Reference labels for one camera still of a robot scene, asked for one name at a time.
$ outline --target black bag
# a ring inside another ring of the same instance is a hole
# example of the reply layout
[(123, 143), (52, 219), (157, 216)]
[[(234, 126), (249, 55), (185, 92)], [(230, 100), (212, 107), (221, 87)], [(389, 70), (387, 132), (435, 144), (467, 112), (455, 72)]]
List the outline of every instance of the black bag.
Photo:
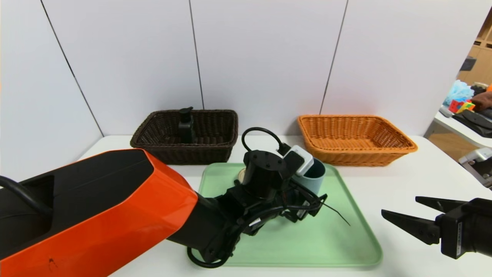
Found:
[(484, 109), (481, 111), (478, 111), (477, 113), (483, 115), (484, 117), (488, 119), (492, 119), (492, 108)]
[(453, 118), (474, 130), (477, 134), (485, 138), (492, 138), (492, 121), (483, 115), (472, 112), (471, 110), (464, 110), (461, 113), (453, 115)]

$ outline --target white wall panel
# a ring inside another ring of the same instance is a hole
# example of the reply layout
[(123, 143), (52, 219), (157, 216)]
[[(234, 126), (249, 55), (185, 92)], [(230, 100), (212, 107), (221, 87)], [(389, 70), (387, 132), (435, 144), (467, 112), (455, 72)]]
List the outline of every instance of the white wall panel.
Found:
[(252, 126), (299, 132), (318, 114), (345, 0), (191, 0), (206, 109)]
[(322, 113), (376, 114), (423, 135), (491, 0), (349, 0)]
[(202, 99), (188, 0), (44, 0), (104, 135)]
[(1, 174), (20, 181), (76, 161), (102, 135), (41, 2), (1, 4)]

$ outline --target brown cloth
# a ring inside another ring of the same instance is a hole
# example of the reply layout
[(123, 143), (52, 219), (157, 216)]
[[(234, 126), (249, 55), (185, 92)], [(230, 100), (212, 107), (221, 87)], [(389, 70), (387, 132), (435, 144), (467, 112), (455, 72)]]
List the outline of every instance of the brown cloth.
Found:
[(482, 92), (472, 97), (471, 102), (475, 104), (474, 111), (482, 111), (492, 107), (492, 91)]

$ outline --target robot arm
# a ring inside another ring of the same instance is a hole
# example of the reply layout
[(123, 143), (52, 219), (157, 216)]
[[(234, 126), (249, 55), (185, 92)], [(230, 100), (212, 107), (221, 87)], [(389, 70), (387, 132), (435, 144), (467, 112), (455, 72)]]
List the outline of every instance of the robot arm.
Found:
[(466, 252), (492, 257), (492, 201), (475, 198), (470, 202), (415, 197), (415, 201), (443, 214), (435, 221), (381, 210), (381, 215), (427, 244), (439, 244), (441, 253), (458, 259)]
[(316, 216), (326, 200), (291, 179), (308, 159), (273, 136), (282, 157), (244, 143), (243, 180), (214, 198), (142, 149), (20, 183), (0, 179), (0, 276), (107, 276), (164, 239), (185, 245), (201, 267), (223, 265), (241, 234), (254, 236), (278, 216)]

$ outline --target teal cup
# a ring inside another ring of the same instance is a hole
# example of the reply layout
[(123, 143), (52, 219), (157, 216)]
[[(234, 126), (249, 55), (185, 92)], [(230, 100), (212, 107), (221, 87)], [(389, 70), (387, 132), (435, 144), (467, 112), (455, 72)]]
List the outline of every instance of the teal cup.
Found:
[(314, 158), (314, 164), (303, 176), (294, 175), (292, 179), (317, 195), (321, 188), (321, 184), (323, 183), (325, 173), (325, 165), (320, 160)]

